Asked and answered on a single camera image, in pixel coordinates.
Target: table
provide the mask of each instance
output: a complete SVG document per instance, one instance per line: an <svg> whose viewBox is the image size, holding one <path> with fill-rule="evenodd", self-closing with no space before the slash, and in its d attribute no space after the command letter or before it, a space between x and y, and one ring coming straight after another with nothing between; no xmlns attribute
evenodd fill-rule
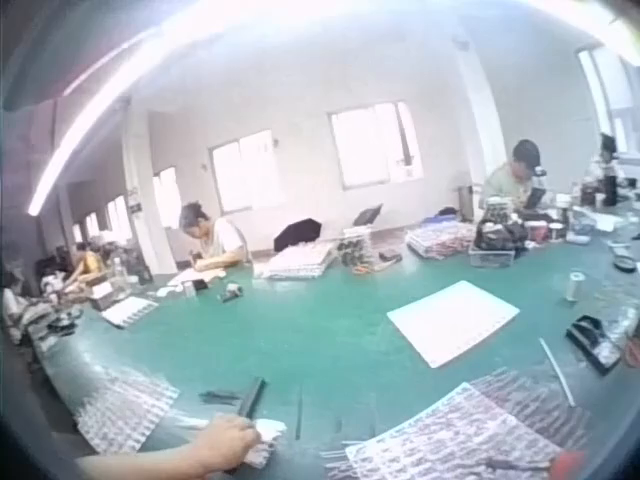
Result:
<svg viewBox="0 0 640 480"><path fill-rule="evenodd" d="M248 269L232 270L226 281L243 286L241 299L221 303L217 294L224 287L214 283L197 298L163 301L126 330L87 308L77 333L61 339L41 360L72 411L95 388L96 366L163 375L181 391L175 408L202 418L213 410L200 403L198 393L242 390L262 376L268 386L256 418L284 421L289 431L265 470L241 468L237 478L320 479L324 469L318 451L335 449L340 440L379 434L461 382L499 367L544 364L538 343L543 337L566 369L577 403L603 420L594 436L609 438L640 397L639 373L620 364L600 378L590 367L579 367L582 357L564 338L580 315L617 315L619 305L608 304L640 292L640 274L612 267L607 238L596 236L588 246L547 245L500 270L474 269L466 255L426 261L406 250L402 263L366 276L352 275L337 263L323 277L307 281L254 280ZM633 249L640 258L638 243ZM574 269L587 280L582 300L570 304L563 297ZM520 313L475 348L431 369L386 312L459 280L503 298ZM184 441L183 433L163 420L143 450Z"/></svg>

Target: green tabletop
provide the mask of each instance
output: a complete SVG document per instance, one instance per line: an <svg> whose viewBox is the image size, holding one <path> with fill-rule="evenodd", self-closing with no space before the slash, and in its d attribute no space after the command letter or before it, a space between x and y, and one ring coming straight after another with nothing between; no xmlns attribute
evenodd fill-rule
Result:
<svg viewBox="0 0 640 480"><path fill-rule="evenodd" d="M253 377L264 377L268 386L256 417L284 421L289 431L264 471L242 468L239 478L324 478L318 451L335 448L339 440L380 434L461 382L497 368L544 365L538 337L566 369L578 404L606 419L603 434L610 436L625 421L625 402L638 397L638 373L621 363L599 377L564 338L580 315L617 315L620 302L640 292L640 274L612 267L606 239L596 236L588 246L547 245L497 270L472 268L466 255L435 261L405 250L400 264L364 276L338 263L321 278L304 281L257 280L248 269L230 271L225 281L243 286L240 299L221 303L217 295L224 287L214 283L196 298L162 301L126 330L87 309L77 333L61 339L42 360L72 411L93 390L96 366L163 375L181 391L174 406L202 418L213 410L200 403L198 393L242 390ZM573 270L587 275L576 304L564 300ZM479 345L433 369L386 313L459 280L497 295L520 313ZM571 373L576 369L579 380ZM548 373L555 381L550 367ZM184 441L184 433L164 420L143 449Z"/></svg>

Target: red object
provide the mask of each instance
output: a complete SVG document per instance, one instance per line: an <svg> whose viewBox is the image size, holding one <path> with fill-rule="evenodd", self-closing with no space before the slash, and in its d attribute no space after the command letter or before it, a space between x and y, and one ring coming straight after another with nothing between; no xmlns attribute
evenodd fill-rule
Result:
<svg viewBox="0 0 640 480"><path fill-rule="evenodd" d="M551 462L549 480L570 480L583 461L584 452L561 453Z"/></svg>

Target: black hair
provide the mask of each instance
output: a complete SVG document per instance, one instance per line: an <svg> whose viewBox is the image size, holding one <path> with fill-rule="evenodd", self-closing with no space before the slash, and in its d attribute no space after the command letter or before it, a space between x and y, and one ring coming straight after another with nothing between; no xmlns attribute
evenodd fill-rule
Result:
<svg viewBox="0 0 640 480"><path fill-rule="evenodd" d="M186 230L198 226L198 220L209 220L209 215L204 213L199 202L187 203L180 212L180 229Z"/></svg>
<svg viewBox="0 0 640 480"><path fill-rule="evenodd" d="M520 140L513 149L513 159L524 163L528 170L535 172L540 166L540 149L531 140Z"/></svg>
<svg viewBox="0 0 640 480"><path fill-rule="evenodd" d="M602 141L600 143L600 149L603 152L608 152L611 155L615 155L618 153L618 145L616 144L616 139L611 135L607 135L606 133L601 133L600 137Z"/></svg>

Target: bright window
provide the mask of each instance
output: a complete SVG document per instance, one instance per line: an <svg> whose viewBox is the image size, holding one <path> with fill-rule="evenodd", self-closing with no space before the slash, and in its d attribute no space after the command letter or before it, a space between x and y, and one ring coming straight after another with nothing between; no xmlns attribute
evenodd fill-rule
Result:
<svg viewBox="0 0 640 480"><path fill-rule="evenodd" d="M87 215L87 218L84 220L84 225L87 228L88 239L91 240L93 237L100 235L100 227L98 226L98 216L95 212L90 215Z"/></svg>
<svg viewBox="0 0 640 480"><path fill-rule="evenodd" d="M126 242L133 236L124 195L120 195L107 204L107 216L109 217L111 231L116 235L118 240Z"/></svg>
<svg viewBox="0 0 640 480"><path fill-rule="evenodd" d="M345 187L422 178L411 113L404 102L331 115Z"/></svg>
<svg viewBox="0 0 640 480"><path fill-rule="evenodd" d="M156 204L162 226L178 228L182 200L178 189L176 168L169 167L153 177L153 189L156 194Z"/></svg>
<svg viewBox="0 0 640 480"><path fill-rule="evenodd" d="M613 135L620 153L640 152L640 116L629 75L632 67L606 47L583 50L578 58L591 90L602 132Z"/></svg>
<svg viewBox="0 0 640 480"><path fill-rule="evenodd" d="M84 242L84 238L82 238L82 229L78 223L73 226L73 240L76 243Z"/></svg>
<svg viewBox="0 0 640 480"><path fill-rule="evenodd" d="M283 201L270 130L212 149L211 162L223 212Z"/></svg>

